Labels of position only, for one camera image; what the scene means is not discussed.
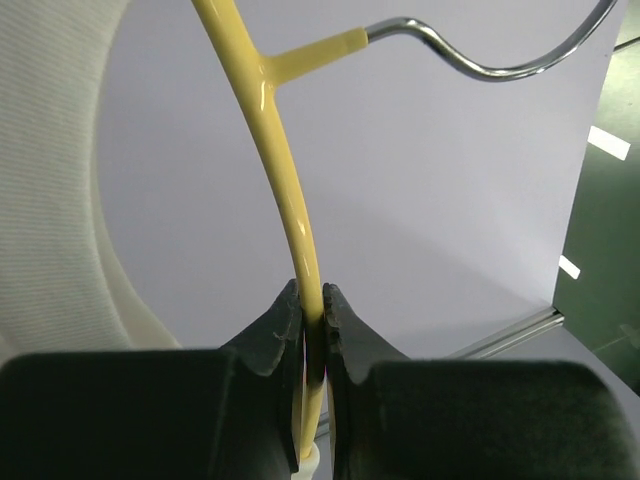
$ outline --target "chrome wire hook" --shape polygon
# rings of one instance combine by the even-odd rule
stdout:
[[[600,0],[589,16],[567,39],[535,60],[506,68],[481,65],[466,57],[426,23],[409,17],[396,17],[375,23],[365,30],[369,43],[391,35],[411,35],[422,41],[436,55],[468,77],[483,82],[509,82],[537,75],[560,63],[575,52],[611,12],[617,0]]]

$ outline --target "white mesh fabric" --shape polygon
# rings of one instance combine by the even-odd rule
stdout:
[[[92,188],[101,80],[127,3],[0,0],[5,356],[177,346],[126,279]]]

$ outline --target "white cap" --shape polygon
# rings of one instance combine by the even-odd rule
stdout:
[[[300,460],[300,470],[298,473],[291,475],[291,480],[311,480],[320,464],[320,450],[314,443],[311,447],[311,453],[304,460]]]

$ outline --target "white backdrop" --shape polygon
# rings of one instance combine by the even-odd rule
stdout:
[[[238,7],[265,53],[413,15],[472,58],[508,66],[558,44],[595,3]],[[323,280],[401,350],[446,355],[551,303],[625,5],[532,79],[479,83],[396,37],[279,92]],[[132,2],[97,141],[115,249],[179,341],[219,345],[268,307],[293,268],[259,157],[190,2]]]

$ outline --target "yellow tube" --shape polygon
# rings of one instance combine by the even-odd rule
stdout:
[[[238,99],[262,159],[291,250],[307,345],[300,458],[311,453],[322,408],[324,302],[302,188],[275,103],[277,86],[367,46],[364,29],[350,30],[275,57],[253,45],[233,0],[193,0]]]

